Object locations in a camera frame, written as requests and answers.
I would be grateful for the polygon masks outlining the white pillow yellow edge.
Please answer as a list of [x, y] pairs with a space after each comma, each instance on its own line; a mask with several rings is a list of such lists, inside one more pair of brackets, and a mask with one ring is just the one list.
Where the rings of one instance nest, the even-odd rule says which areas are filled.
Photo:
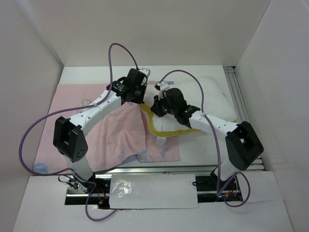
[[[211, 76], [201, 76], [197, 78], [201, 83], [204, 92], [204, 111], [212, 116], [235, 122], [238, 118], [232, 101], [224, 94], [219, 84]], [[202, 95], [195, 80], [191, 79], [183, 83], [170, 85], [170, 88], [178, 88], [188, 104], [200, 107]], [[158, 94], [155, 89], [155, 82], [148, 84], [144, 96], [144, 104], [140, 104], [141, 110], [146, 115], [149, 131], [157, 137], [173, 137], [186, 133], [196, 132], [177, 122], [174, 116], [167, 114], [158, 117], [151, 111], [154, 103], [154, 96]]]

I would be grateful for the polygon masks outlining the pink blue printed pillowcase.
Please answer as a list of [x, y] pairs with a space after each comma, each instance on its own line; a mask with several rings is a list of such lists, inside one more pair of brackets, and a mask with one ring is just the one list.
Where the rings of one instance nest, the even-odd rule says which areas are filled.
[[[105, 89], [105, 84], [59, 84], [50, 112], [88, 105]], [[65, 157], [53, 146], [57, 118], [59, 115], [46, 120], [33, 165], [36, 172], [50, 174], [69, 166]], [[148, 131], [145, 113], [133, 103], [126, 103], [108, 114], [89, 132], [86, 141], [86, 157], [95, 172], [127, 163], [164, 165], [181, 159], [178, 139], [171, 137], [163, 147], [156, 146], [156, 136]]]

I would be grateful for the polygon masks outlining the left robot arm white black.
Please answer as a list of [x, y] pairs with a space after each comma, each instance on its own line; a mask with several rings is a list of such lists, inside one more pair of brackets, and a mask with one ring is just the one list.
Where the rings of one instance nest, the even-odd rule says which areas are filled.
[[96, 176], [86, 158], [86, 136], [105, 116], [125, 102], [143, 103], [150, 70], [130, 69], [127, 76], [107, 85], [106, 90], [83, 109], [69, 118], [59, 117], [55, 122], [53, 145], [73, 169], [73, 178], [85, 193], [93, 191]]

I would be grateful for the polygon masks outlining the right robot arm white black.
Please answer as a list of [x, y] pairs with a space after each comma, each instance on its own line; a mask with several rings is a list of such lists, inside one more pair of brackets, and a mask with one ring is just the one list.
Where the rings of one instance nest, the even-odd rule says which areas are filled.
[[227, 180], [239, 171], [247, 168], [264, 152], [264, 147], [252, 125], [228, 122], [203, 113], [200, 108], [189, 105], [178, 88], [155, 87], [159, 93], [154, 96], [151, 111], [157, 117], [173, 116], [179, 125], [212, 134], [215, 141], [224, 141], [228, 158], [218, 162], [213, 171], [211, 185], [222, 189]]

